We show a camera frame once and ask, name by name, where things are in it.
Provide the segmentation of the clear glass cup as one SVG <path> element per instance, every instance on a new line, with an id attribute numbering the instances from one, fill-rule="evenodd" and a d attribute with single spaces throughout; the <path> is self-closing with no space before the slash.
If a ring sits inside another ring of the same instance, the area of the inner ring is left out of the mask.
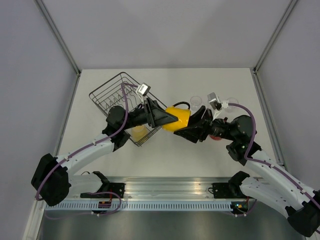
<path id="1" fill-rule="evenodd" d="M 235 108 L 237 108 L 236 106 L 234 106 L 234 105 L 230 105 L 230 104 L 239 104 L 239 101 L 236 99 L 236 98 L 234 98 L 234 97 L 229 97 L 228 99 L 227 99 L 227 101 L 228 101 L 228 110 L 229 111 L 232 111 L 233 109 L 235 109 Z"/>
<path id="2" fill-rule="evenodd" d="M 190 98 L 190 109 L 192 112 L 197 112 L 202 106 L 202 98 L 200 96 L 192 96 Z"/>

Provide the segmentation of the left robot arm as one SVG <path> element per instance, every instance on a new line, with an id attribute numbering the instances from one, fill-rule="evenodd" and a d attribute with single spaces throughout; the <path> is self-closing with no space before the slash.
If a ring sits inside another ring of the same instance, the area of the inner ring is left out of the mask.
<path id="1" fill-rule="evenodd" d="M 131 112 L 120 105 L 113 106 L 106 118 L 107 126 L 96 138 L 77 150 L 59 156 L 50 153 L 41 157 L 31 179 L 37 201 L 49 206 L 62 202 L 76 186 L 72 177 L 94 160 L 115 152 L 130 138 L 127 129 L 149 125 L 152 128 L 175 123 L 177 116 L 162 109 L 157 101 L 145 99 Z"/>

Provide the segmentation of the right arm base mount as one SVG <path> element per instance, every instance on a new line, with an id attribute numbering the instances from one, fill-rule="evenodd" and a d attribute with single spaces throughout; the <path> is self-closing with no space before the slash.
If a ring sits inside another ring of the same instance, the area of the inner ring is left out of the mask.
<path id="1" fill-rule="evenodd" d="M 229 188 L 226 182 L 215 182 L 207 189 L 214 199 L 242 199 L 242 194 L 236 193 Z"/>

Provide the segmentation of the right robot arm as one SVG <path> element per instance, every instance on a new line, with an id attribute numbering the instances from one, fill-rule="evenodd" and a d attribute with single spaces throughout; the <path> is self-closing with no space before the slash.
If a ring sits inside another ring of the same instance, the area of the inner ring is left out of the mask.
<path id="1" fill-rule="evenodd" d="M 230 180 L 228 192 L 239 198 L 254 198 L 282 214 L 299 234 L 311 237 L 320 231 L 320 192 L 292 176 L 254 141 L 256 121 L 249 111 L 233 121 L 214 118 L 212 111 L 201 109 L 190 117 L 188 126 L 174 131 L 192 143 L 202 142 L 207 136 L 229 140 L 226 146 L 230 157 L 245 168 L 261 176 L 262 185 L 249 174 L 240 171 Z"/>

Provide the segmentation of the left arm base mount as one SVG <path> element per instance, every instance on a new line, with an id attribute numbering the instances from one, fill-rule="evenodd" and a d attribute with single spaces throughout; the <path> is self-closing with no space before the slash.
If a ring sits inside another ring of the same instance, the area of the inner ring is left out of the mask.
<path id="1" fill-rule="evenodd" d="M 111 193 L 106 193 L 106 192 L 112 192 L 114 194 L 117 194 L 121 199 L 124 198 L 124 193 L 125 193 L 125 183 L 123 182 L 110 182 L 109 179 L 104 176 L 101 172 L 99 171 L 93 171 L 91 173 L 92 175 L 95 175 L 99 178 L 101 182 L 100 188 L 95 191 L 96 194 L 92 193 L 81 193 L 80 197 L 83 199 L 111 199 L 114 197 L 113 194 Z"/>

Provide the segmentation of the pale yellow mug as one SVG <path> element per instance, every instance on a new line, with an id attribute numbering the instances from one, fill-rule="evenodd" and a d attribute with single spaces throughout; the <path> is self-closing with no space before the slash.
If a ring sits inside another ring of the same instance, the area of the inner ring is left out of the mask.
<path id="1" fill-rule="evenodd" d="M 148 130 L 145 125 L 136 126 L 131 129 L 131 136 L 135 142 L 140 141 L 147 134 Z"/>

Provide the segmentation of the red mug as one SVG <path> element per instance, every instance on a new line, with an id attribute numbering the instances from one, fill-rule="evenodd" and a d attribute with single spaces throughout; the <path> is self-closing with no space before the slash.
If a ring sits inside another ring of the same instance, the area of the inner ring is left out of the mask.
<path id="1" fill-rule="evenodd" d="M 221 141 L 221 140 L 222 140 L 222 138 L 219 137 L 219 136 L 210 135 L 210 138 L 213 139 L 213 140 L 215 140 L 215 141 Z"/>

